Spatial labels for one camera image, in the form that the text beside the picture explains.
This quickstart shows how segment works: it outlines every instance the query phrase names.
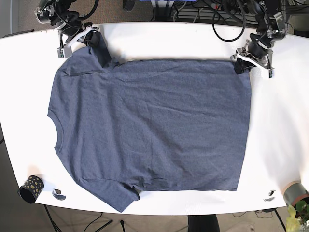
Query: black cup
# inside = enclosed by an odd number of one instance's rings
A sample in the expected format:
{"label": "black cup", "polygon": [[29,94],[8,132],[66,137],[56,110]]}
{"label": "black cup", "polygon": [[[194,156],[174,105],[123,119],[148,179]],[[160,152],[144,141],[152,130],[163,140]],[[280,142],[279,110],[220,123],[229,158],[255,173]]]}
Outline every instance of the black cup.
{"label": "black cup", "polygon": [[35,203],[44,188],[44,183],[35,175],[29,176],[28,180],[18,190],[19,196],[26,202]]}

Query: metal bracket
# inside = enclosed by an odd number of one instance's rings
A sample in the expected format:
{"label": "metal bracket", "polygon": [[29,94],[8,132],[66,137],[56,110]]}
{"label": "metal bracket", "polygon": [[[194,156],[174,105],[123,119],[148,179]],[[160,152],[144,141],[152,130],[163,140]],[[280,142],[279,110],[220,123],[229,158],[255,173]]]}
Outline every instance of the metal bracket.
{"label": "metal bracket", "polygon": [[260,68],[260,69],[265,69],[268,70],[269,72],[269,78],[272,77],[273,75],[273,68],[271,66],[272,64],[272,54],[273,51],[271,49],[268,50],[268,56],[263,57],[262,59],[258,59],[256,57],[254,57],[248,50],[248,46],[249,46],[250,41],[247,40],[246,44],[244,47],[242,48],[238,48],[236,50],[236,54],[231,56],[231,59],[241,59],[243,61],[249,62],[251,64],[253,64],[254,66]]}
{"label": "metal bracket", "polygon": [[58,48],[58,57],[59,58],[69,58],[73,56],[72,46],[75,42],[83,42],[86,35],[91,31],[99,31],[99,28],[88,26],[84,31],[77,34],[68,44],[66,44],[63,48]]}

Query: potted plant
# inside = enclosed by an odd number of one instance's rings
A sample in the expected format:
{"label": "potted plant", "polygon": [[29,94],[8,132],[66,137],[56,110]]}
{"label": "potted plant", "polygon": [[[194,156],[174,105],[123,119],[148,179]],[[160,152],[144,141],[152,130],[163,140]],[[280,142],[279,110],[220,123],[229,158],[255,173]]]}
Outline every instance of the potted plant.
{"label": "potted plant", "polygon": [[309,205],[305,201],[299,201],[296,209],[288,205],[288,212],[286,232],[309,232]]}
{"label": "potted plant", "polygon": [[287,232],[309,232],[309,193],[300,182],[288,184],[282,191],[288,206]]}

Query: white table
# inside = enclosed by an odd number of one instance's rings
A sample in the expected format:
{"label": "white table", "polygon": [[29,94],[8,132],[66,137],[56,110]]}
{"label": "white table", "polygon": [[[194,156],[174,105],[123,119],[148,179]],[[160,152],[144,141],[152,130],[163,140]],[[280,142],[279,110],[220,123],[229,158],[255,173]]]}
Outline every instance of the white table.
{"label": "white table", "polygon": [[[236,42],[217,39],[211,25],[123,23],[101,25],[110,53],[119,60],[144,58],[229,59],[252,29]],[[217,26],[224,38],[240,28]],[[55,30],[0,40],[0,120],[15,177],[22,185],[31,174],[44,180],[37,203],[117,213],[79,187],[55,153],[56,128],[47,117],[58,59]],[[275,77],[252,72],[252,110],[239,187],[229,191],[142,192],[123,213],[194,215],[242,212],[285,206],[280,189],[302,178],[309,188],[309,40],[287,36],[276,42]],[[67,196],[59,201],[52,189]],[[267,203],[270,190],[276,198]]]}

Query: green leaf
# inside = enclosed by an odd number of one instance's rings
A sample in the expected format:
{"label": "green leaf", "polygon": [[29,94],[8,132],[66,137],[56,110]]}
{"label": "green leaf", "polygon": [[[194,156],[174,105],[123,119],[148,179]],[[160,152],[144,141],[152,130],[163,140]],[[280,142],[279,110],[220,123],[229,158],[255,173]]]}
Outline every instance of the green leaf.
{"label": "green leaf", "polygon": [[301,228],[300,222],[294,217],[286,218],[286,232],[297,232]]}
{"label": "green leaf", "polygon": [[288,206],[288,212],[291,218],[294,218],[296,216],[296,210],[291,205]]}
{"label": "green leaf", "polygon": [[301,213],[307,207],[307,203],[305,201],[299,201],[296,204],[296,210]]}

